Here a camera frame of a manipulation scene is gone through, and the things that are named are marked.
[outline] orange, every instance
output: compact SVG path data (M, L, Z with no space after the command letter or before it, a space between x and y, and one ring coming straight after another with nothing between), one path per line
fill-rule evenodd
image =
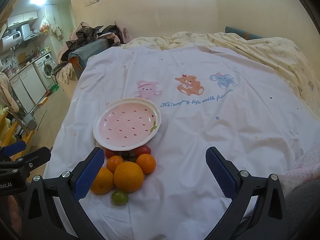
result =
M105 194L113 189L113 174L107 168L102 167L94 179L90 189L96 194Z
M144 174L149 174L156 168L156 160L150 154L141 154L136 163L141 167Z
M116 187L124 192L134 192L141 188L143 179L142 169L133 162L121 163L113 175Z
M123 163L124 160L122 157L118 156L118 155L114 155L112 157L110 157L107 161L107 169L109 171L111 171L112 173L115 172L116 167L119 166L119 164Z

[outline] bed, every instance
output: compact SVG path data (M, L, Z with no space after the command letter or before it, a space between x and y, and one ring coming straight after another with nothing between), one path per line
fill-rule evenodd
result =
M141 83L151 84L151 93L139 93ZM204 239L230 204L205 163L207 148L217 147L253 176L278 174L285 194L319 175L319 87L288 39L188 32L137 38L90 59L44 177L84 160L97 145L92 124L99 112L139 94L162 115L148 143L156 170L130 194L128 205L114 206L110 193L91 192L80 203L106 239Z

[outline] washing machine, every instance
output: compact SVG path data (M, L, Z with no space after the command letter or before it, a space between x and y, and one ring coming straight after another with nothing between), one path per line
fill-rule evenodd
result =
M33 64L42 84L44 85L45 89L49 91L54 85L51 75L57 64L53 61L50 53L44 55Z

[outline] pink bunny print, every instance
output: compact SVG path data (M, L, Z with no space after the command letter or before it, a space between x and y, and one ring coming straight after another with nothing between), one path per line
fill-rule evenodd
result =
M155 102L162 96L163 90L157 90L159 82L148 82L139 80L137 82L138 91L134 93L136 98L143 98Z

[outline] blue elephant print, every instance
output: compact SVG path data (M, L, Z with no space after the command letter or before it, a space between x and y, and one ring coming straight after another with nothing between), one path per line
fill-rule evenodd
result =
M237 86L232 76L222 75L220 72L217 72L215 75L211 75L210 79L212 81L217 81L218 86L222 89L227 89L230 84L232 84L234 87Z

